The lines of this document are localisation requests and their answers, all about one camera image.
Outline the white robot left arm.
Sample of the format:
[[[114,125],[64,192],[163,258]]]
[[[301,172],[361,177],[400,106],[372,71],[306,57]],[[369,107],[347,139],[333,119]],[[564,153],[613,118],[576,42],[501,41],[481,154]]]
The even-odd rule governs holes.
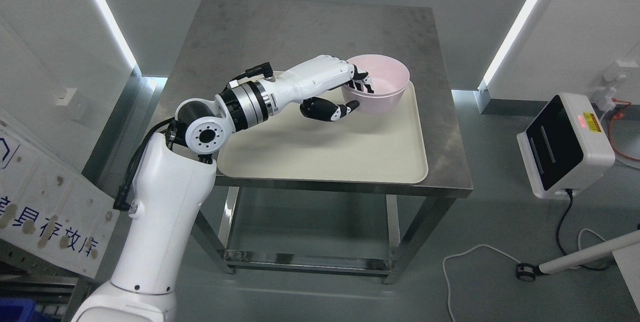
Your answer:
[[[215,184],[212,155],[232,133],[265,121],[273,110],[260,83],[239,83],[256,76],[275,80],[270,63],[251,67],[213,99],[186,99],[146,134],[113,204],[132,220],[125,246],[110,279],[82,302],[74,322],[175,319],[179,268]]]

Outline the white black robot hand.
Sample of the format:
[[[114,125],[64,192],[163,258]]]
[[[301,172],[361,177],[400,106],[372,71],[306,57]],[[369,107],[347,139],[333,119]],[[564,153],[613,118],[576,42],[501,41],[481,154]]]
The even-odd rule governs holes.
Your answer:
[[[272,114],[281,112],[288,104],[299,104],[307,119],[335,122],[356,110],[360,103],[352,100],[335,104],[320,95],[343,85],[365,94],[374,94],[370,74],[352,63],[331,55],[318,55],[275,76],[258,83],[272,99]]]

